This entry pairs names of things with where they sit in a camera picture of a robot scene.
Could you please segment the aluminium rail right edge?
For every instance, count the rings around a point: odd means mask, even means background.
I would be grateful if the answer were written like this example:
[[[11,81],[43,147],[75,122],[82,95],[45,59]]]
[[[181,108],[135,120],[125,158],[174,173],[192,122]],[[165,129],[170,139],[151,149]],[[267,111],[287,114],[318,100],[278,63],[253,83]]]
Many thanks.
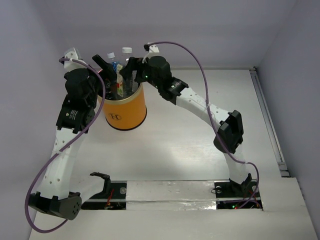
[[[274,152],[274,156],[278,165],[278,169],[280,171],[280,175],[282,178],[290,178],[290,172],[285,162],[282,149],[273,125],[273,121],[267,106],[267,102],[261,87],[261,83],[259,80],[257,68],[253,67],[249,70],[250,77],[253,83],[253,87],[259,102],[259,106],[262,112],[262,116],[266,125],[267,133],[270,139],[270,143]]]

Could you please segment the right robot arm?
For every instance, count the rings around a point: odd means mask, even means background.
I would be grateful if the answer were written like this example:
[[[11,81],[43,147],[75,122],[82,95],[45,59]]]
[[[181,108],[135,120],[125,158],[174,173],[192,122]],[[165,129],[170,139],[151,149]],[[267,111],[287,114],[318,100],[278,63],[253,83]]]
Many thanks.
[[[162,56],[146,60],[130,57],[119,73],[124,79],[135,75],[135,82],[149,83],[163,99],[193,113],[210,125],[215,133],[213,144],[223,153],[228,166],[227,190],[238,198],[248,194],[252,175],[240,151],[244,128],[239,111],[224,110],[211,104],[207,97],[201,97],[187,83],[172,75],[170,64]]]

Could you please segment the orange cylindrical bin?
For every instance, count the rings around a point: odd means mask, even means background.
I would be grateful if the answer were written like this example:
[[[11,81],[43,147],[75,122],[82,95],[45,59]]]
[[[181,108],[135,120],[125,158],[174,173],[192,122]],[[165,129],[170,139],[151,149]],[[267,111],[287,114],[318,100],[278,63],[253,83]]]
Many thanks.
[[[107,123],[116,130],[130,131],[139,127],[147,117],[143,84],[125,99],[104,99],[102,110]]]

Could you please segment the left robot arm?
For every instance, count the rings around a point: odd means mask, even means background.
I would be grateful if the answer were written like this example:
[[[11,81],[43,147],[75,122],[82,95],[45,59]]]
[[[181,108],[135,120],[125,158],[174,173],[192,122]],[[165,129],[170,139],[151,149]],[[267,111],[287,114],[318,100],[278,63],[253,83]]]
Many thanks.
[[[55,142],[48,163],[41,170],[43,179],[36,192],[28,191],[26,208],[40,213],[73,220],[82,203],[92,196],[89,190],[70,190],[73,167],[82,142],[102,107],[98,97],[107,93],[106,85],[116,80],[112,64],[96,54],[92,60],[101,71],[95,71],[73,51],[59,61],[63,63],[66,96],[56,122]]]

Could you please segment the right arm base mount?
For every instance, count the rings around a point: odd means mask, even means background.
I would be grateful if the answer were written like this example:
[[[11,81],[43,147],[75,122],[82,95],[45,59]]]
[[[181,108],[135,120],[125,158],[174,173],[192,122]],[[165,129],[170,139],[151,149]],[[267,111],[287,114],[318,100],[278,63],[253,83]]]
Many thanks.
[[[253,180],[244,191],[239,191],[233,189],[232,184],[229,181],[215,182],[214,187],[211,189],[211,193],[216,197],[216,208],[218,210],[237,210],[252,196],[256,184],[256,181]],[[241,209],[262,208],[263,205],[260,192],[257,190],[254,196]]]

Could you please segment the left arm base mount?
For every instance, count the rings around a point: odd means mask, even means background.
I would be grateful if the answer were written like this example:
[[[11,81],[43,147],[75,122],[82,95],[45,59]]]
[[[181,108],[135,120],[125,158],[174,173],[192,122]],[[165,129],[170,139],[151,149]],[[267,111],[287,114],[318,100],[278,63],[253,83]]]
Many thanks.
[[[112,181],[109,193],[98,193],[82,204],[82,210],[125,210],[127,182]]]

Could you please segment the blue label water bottle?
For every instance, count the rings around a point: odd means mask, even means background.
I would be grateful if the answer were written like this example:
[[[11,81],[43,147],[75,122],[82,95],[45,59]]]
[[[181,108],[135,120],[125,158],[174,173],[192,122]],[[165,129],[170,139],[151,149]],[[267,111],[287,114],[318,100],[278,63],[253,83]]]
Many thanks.
[[[118,74],[118,72],[117,72],[118,61],[117,61],[115,53],[114,52],[107,53],[107,57],[113,67],[114,72],[116,74]]]

